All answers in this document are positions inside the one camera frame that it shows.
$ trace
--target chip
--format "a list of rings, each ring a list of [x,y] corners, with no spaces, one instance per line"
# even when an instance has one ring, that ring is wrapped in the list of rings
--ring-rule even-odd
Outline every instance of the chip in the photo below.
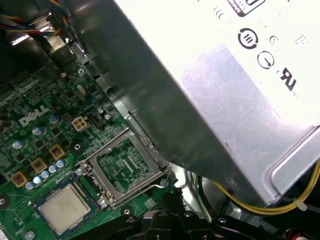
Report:
[[[73,117],[69,113],[65,113],[62,115],[62,120],[65,121],[66,123],[69,123],[72,121]]]
[[[80,184],[69,179],[35,203],[58,239],[64,239],[97,212],[96,204]]]
[[[60,141],[63,141],[66,137],[63,133],[60,133],[59,135],[56,136]]]
[[[25,155],[23,155],[22,153],[19,153],[16,156],[16,159],[18,159],[19,162],[22,162],[25,158],[26,158]]]
[[[18,171],[10,179],[17,188],[20,188],[30,180],[30,177],[25,171]]]
[[[59,144],[56,144],[52,148],[50,148],[49,152],[55,160],[58,160],[66,155],[65,150]]]
[[[43,148],[41,148],[40,151],[41,151],[42,155],[46,155],[46,153],[47,153],[49,150],[48,150],[47,147],[43,147]]]
[[[38,157],[31,163],[31,167],[37,174],[40,174],[49,167],[49,164],[43,157]]]
[[[52,132],[54,135],[58,135],[60,133],[60,130],[55,127],[54,129],[52,129]]]
[[[68,91],[66,95],[68,96],[68,98],[72,98],[75,94],[72,91]]]
[[[42,141],[36,141],[34,144],[36,145],[36,147],[37,147],[38,149],[44,146],[44,144],[43,144]]]
[[[68,144],[69,144],[69,141],[67,139],[64,139],[62,142],[61,142],[62,146],[66,147]]]
[[[92,93],[92,94],[95,93],[95,92],[97,92],[96,87],[93,86],[93,85],[89,86],[89,87],[87,88],[87,90],[88,90],[90,93]]]

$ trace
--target metal psu casing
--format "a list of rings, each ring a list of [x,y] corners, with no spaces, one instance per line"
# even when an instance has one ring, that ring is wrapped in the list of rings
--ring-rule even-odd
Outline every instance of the metal psu casing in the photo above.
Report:
[[[292,84],[281,79],[285,68],[297,69],[280,54],[286,48],[269,42],[291,33],[267,28],[289,3],[258,1],[239,13],[230,0],[206,2],[63,4],[84,50],[103,73],[109,69],[111,84],[166,159],[249,203],[275,203],[320,155],[318,127],[280,116],[270,98]],[[254,48],[239,37],[245,28],[259,37]],[[282,46],[295,44],[291,35]],[[275,83],[263,87],[268,81]]]

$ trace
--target green circuit board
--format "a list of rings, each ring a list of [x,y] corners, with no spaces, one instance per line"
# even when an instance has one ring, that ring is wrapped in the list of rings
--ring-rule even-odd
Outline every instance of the green circuit board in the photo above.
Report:
[[[28,76],[1,86],[0,112],[9,113],[8,120],[12,122],[11,127],[0,132],[1,240],[2,235],[6,236],[4,240],[24,240],[30,232],[35,240],[70,239],[123,214],[121,207],[101,210],[95,205],[97,192],[89,178],[82,177],[76,183],[72,180],[79,161],[128,127],[95,79],[89,74],[79,76],[79,68],[82,65],[75,59],[63,68],[68,80],[40,81]],[[86,122],[87,128],[83,131],[77,131],[72,124],[78,117]],[[40,135],[33,133],[35,128],[41,130]],[[18,149],[13,147],[15,141],[22,146]],[[42,178],[41,183],[32,189],[26,189],[25,182],[32,182],[40,176],[32,167],[34,160],[43,159],[46,168],[56,166],[57,159],[51,153],[51,148],[56,145],[63,153],[59,159],[65,166],[56,167],[55,173]],[[125,192],[131,183],[150,173],[148,165],[130,141],[115,147],[111,154],[102,157],[99,164],[120,192]],[[17,187],[11,178],[19,172],[26,179],[22,179],[24,183]],[[61,186],[67,187],[68,184],[80,186],[79,192],[85,193],[89,210],[76,227],[59,234],[46,220],[45,210],[41,207],[56,194],[54,201],[59,201],[61,190],[61,198],[65,198],[67,192]],[[155,188],[126,203],[126,206],[132,207],[131,214],[140,216],[157,205],[164,191]]]

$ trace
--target capacitor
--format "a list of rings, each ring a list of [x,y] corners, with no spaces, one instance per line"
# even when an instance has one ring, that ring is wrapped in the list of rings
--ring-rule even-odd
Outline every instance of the capacitor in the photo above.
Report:
[[[56,165],[51,165],[48,170],[50,173],[54,174],[58,170],[58,168]]]
[[[43,179],[47,179],[48,177],[49,177],[49,172],[47,171],[47,170],[45,170],[45,171],[43,171],[42,173],[41,173],[41,177],[43,178]]]
[[[43,126],[35,126],[32,128],[32,134],[39,136],[39,135],[44,135],[46,133],[46,129]]]
[[[60,77],[66,84],[70,83],[70,77],[65,72],[61,73]]]
[[[33,179],[34,184],[40,184],[42,182],[42,177],[41,176],[35,176]]]
[[[24,149],[28,145],[28,141],[25,139],[14,140],[12,143],[12,147],[14,149]]]
[[[66,165],[66,162],[64,159],[60,159],[55,164],[59,169],[63,168]]]
[[[78,85],[78,86],[76,86],[76,88],[78,89],[78,91],[81,93],[82,96],[87,95],[87,91],[85,90],[85,88],[82,85]]]
[[[10,120],[0,120],[0,130],[3,132],[6,128],[11,128],[13,122]]]
[[[105,114],[105,115],[103,116],[103,118],[104,118],[105,120],[107,120],[107,121],[110,121],[110,120],[111,120],[111,115],[110,115],[110,114]]]
[[[8,120],[10,118],[10,113],[0,112],[0,119]]]
[[[103,115],[105,113],[105,110],[103,110],[101,107],[96,109],[98,111],[99,115]]]
[[[28,181],[26,184],[25,184],[25,188],[27,190],[31,190],[35,187],[35,184],[32,182],[32,181]]]
[[[62,94],[56,89],[51,90],[51,94],[55,95],[58,99],[62,96]]]
[[[58,124],[61,122],[60,117],[57,114],[51,114],[49,116],[49,123],[51,124]]]

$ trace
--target wire bundle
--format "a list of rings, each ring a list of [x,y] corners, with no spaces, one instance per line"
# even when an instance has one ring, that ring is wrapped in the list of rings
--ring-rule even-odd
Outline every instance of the wire bundle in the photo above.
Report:
[[[194,192],[197,197],[197,200],[200,204],[200,207],[203,211],[203,214],[205,215],[205,218],[211,222],[217,215],[213,208],[211,207],[204,189],[203,189],[203,182],[202,182],[202,177],[199,175],[195,175],[193,178],[193,187],[194,187]]]
[[[253,214],[264,215],[264,216],[274,216],[274,215],[280,215],[280,214],[285,214],[287,212],[290,212],[291,210],[297,208],[299,203],[303,203],[309,197],[309,195],[311,194],[311,192],[315,188],[317,181],[319,179],[319,175],[320,175],[320,161],[318,161],[315,164],[310,181],[309,181],[308,185],[306,186],[305,190],[294,202],[292,202],[288,205],[285,205],[285,206],[269,207],[269,208],[257,207],[257,206],[252,206],[252,205],[246,204],[246,203],[236,199],[234,196],[232,196],[221,184],[214,182],[214,181],[213,181],[213,183],[231,201],[233,201],[235,204],[237,204],[241,208],[244,208],[245,210],[247,210]]]
[[[63,27],[64,28],[69,28],[69,20],[67,17],[67,13],[65,8],[62,6],[62,4],[60,3],[59,0],[49,0],[55,7],[56,9],[58,9],[61,13],[62,19],[63,19]]]
[[[23,24],[23,20],[18,17],[18,16],[13,16],[10,15],[6,12],[0,12],[0,16],[13,21],[14,23],[16,23],[17,25],[15,26],[11,26],[11,25],[7,25],[7,24],[1,24],[0,23],[0,30],[6,31],[6,32],[10,32],[10,33],[26,33],[29,35],[39,35],[39,36],[44,36],[44,37],[54,37],[54,36],[58,36],[60,35],[63,31],[65,31],[68,27],[69,27],[69,20],[66,14],[66,10],[64,9],[64,7],[61,5],[61,3],[59,2],[59,0],[49,0],[51,3],[53,3],[53,5],[60,11],[61,13],[61,17],[63,19],[63,26],[60,27],[59,29],[55,30],[55,31],[47,31],[47,32],[41,32],[38,29],[35,29],[29,25],[25,25]]]

